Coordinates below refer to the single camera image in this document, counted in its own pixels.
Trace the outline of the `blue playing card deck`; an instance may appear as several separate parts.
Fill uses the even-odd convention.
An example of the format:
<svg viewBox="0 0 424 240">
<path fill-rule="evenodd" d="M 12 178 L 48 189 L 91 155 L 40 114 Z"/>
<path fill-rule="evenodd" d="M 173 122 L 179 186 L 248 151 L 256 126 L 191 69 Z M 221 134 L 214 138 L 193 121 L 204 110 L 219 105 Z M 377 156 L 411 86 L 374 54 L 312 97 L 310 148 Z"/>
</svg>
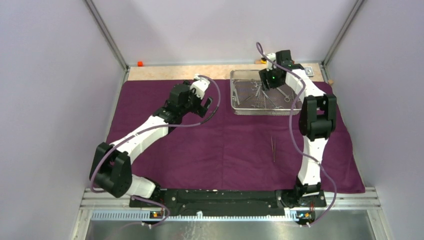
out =
<svg viewBox="0 0 424 240">
<path fill-rule="evenodd" d="M 304 71 L 308 77 L 314 77 L 315 73 L 311 66 L 305 66 Z"/>
</svg>

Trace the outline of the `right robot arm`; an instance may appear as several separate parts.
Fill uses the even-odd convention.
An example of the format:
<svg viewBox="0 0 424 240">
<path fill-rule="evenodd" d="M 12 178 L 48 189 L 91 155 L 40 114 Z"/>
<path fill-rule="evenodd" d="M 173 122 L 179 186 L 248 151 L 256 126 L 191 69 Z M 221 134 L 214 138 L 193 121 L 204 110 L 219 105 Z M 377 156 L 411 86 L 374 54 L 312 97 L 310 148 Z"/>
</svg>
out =
<svg viewBox="0 0 424 240">
<path fill-rule="evenodd" d="M 301 64 L 295 64 L 290 50 L 268 53 L 266 68 L 260 70 L 262 89 L 269 91 L 288 86 L 301 101 L 298 129 L 303 136 L 302 163 L 292 191 L 299 206 L 307 206 L 321 191 L 320 165 L 331 133 L 336 128 L 337 98 L 325 93 L 307 76 Z"/>
</svg>

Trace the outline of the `steel forceps clamp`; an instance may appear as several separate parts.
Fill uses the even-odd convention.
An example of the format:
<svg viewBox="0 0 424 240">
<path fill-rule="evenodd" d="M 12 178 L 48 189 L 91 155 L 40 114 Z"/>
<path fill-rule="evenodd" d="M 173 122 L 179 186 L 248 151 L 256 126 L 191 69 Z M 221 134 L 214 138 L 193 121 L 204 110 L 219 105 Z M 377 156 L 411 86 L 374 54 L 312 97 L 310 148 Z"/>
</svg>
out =
<svg viewBox="0 0 424 240">
<path fill-rule="evenodd" d="M 251 90 L 253 92 L 261 91 L 262 90 L 262 82 L 261 81 L 251 81 Z"/>
</svg>

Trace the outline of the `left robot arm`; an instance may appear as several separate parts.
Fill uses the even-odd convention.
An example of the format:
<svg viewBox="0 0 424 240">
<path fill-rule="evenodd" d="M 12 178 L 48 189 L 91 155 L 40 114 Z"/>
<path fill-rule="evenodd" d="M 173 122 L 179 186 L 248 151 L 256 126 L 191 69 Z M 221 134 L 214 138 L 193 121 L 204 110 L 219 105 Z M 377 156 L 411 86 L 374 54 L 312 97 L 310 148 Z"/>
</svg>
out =
<svg viewBox="0 0 424 240">
<path fill-rule="evenodd" d="M 132 172 L 132 164 L 157 140 L 184 126 L 183 117 L 193 113 L 203 118 L 213 99 L 205 99 L 210 81 L 194 80 L 176 84 L 164 105 L 135 130 L 113 143 L 100 143 L 95 150 L 89 180 L 91 187 L 116 198 L 138 196 L 149 207 L 160 202 L 159 185 Z"/>
</svg>

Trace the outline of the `metal mesh instrument tray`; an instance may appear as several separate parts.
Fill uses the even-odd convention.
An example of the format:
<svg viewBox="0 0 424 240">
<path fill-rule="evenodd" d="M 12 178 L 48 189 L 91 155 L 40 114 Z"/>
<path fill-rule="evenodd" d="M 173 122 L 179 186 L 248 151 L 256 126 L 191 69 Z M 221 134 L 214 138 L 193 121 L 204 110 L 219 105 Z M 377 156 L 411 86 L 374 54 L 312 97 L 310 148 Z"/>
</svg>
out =
<svg viewBox="0 0 424 240">
<path fill-rule="evenodd" d="M 251 105 L 255 101 L 256 91 L 251 90 L 251 81 L 261 81 L 258 70 L 233 70 L 230 72 L 230 103 L 233 112 L 236 115 L 288 116 L 290 114 L 290 109 L 293 100 L 297 96 L 296 93 L 290 87 L 288 87 L 287 85 L 279 87 L 281 90 L 283 90 L 286 94 L 289 95 L 289 97 L 291 98 L 290 102 L 285 102 L 284 96 L 279 93 L 277 89 L 263 90 L 271 98 L 272 101 L 274 101 L 277 105 L 282 106 L 283 109 L 253 108 Z M 237 106 L 237 103 L 234 98 L 234 87 L 236 87 L 239 96 L 239 106 Z"/>
</svg>

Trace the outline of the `steel needle holder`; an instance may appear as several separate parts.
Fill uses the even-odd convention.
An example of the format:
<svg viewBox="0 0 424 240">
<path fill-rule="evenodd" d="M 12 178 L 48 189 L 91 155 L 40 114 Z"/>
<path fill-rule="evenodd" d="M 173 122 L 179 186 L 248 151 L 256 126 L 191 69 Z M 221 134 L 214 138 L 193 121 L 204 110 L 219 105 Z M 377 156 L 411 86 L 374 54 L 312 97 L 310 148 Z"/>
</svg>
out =
<svg viewBox="0 0 424 240">
<path fill-rule="evenodd" d="M 271 136 L 271 150 L 272 150 L 272 161 L 276 162 L 276 141 L 273 136 Z"/>
</svg>

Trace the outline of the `purple cloth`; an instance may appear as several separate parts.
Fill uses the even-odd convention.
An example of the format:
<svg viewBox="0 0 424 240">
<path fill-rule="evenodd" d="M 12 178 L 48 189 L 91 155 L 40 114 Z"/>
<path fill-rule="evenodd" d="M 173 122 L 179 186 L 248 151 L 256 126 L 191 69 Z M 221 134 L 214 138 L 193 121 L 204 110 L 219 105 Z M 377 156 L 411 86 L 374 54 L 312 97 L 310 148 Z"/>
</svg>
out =
<svg viewBox="0 0 424 240">
<path fill-rule="evenodd" d="M 133 80 L 123 84 L 106 143 L 128 135 L 158 108 L 182 80 Z M 302 164 L 289 132 L 288 116 L 236 115 L 229 80 L 217 113 L 205 124 L 178 127 L 155 141 L 132 164 L 132 173 L 162 188 L 274 191 L 293 189 Z M 336 128 L 325 146 L 322 166 L 337 193 L 364 193 L 351 136 L 337 106 Z M 276 142 L 275 161 L 271 138 Z"/>
</svg>

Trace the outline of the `steel hemostat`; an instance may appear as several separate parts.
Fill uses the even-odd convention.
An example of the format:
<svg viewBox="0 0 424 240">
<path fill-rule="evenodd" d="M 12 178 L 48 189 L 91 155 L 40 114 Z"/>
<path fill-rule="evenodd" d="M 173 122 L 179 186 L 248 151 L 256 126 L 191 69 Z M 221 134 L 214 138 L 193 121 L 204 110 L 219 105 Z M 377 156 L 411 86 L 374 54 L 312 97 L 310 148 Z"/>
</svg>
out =
<svg viewBox="0 0 424 240">
<path fill-rule="evenodd" d="M 261 89 L 257 89 L 254 94 L 255 100 L 251 105 L 254 109 L 271 109 L 280 110 L 282 106 L 277 105 L 271 98 Z"/>
</svg>

